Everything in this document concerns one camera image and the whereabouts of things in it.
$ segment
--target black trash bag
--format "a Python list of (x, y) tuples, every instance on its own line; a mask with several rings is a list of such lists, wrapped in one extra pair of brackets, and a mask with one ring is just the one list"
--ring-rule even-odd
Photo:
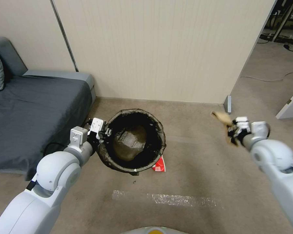
[(108, 167), (138, 175), (152, 167), (166, 147), (163, 125), (141, 109), (119, 111), (104, 126), (111, 135), (99, 145), (97, 153)]

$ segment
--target gray sofa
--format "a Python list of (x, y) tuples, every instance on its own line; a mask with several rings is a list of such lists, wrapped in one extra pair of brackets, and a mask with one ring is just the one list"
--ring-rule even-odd
[[(27, 70), (10, 41), (0, 37), (5, 87), (0, 91), (0, 172), (30, 180), (50, 142), (67, 144), (95, 100), (94, 79), (80, 72)], [(49, 152), (58, 150), (51, 145)]]

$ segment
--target brown paper trash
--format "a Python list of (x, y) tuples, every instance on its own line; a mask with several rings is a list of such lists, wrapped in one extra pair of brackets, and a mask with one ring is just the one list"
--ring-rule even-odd
[(228, 128), (232, 126), (232, 120), (230, 116), (225, 112), (211, 112), (212, 116), (214, 116), (217, 120), (219, 120), (225, 127), (225, 138), (228, 144), (238, 146), (234, 139), (231, 139), (228, 136)]

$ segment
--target sofa armrest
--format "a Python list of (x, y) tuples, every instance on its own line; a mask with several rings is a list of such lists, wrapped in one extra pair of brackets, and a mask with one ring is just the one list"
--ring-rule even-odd
[(60, 77), (66, 79), (83, 80), (89, 85), (89, 89), (92, 96), (92, 103), (95, 101), (95, 80), (89, 73), (82, 72), (68, 72), (68, 71), (46, 71), (46, 70), (28, 70), (23, 76), (46, 76), (46, 77)]

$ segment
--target carpet floor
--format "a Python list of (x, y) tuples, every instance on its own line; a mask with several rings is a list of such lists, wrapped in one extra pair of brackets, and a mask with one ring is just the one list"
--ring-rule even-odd
[[(285, 60), (293, 60), (293, 52), (282, 46), (259, 44), (243, 75), (269, 79), (268, 71), (262, 69), (265, 61), (258, 57), (267, 51), (277, 56), (275, 50), (282, 56), (267, 67), (271, 72)], [(278, 76), (287, 72), (291, 71), (284, 69)], [(278, 82), (239, 78), (232, 91), (232, 117), (246, 115), (251, 121), (267, 121), (270, 138), (293, 149), (293, 119), (275, 118), (292, 95), (293, 74)], [(148, 169), (131, 176), (107, 168), (94, 154), (65, 197), (52, 233), (117, 234), (145, 226), (192, 234), (293, 233), (266, 176), (244, 148), (226, 143), (223, 126), (210, 117), (211, 111), (223, 111), (221, 104), (97, 98), (89, 117), (108, 120), (120, 109), (129, 108), (149, 111), (162, 122), (167, 171)], [(0, 174), (0, 214), (26, 185), (22, 175)], [(144, 199), (150, 194), (160, 199)], [(178, 198), (188, 198), (190, 203)]]

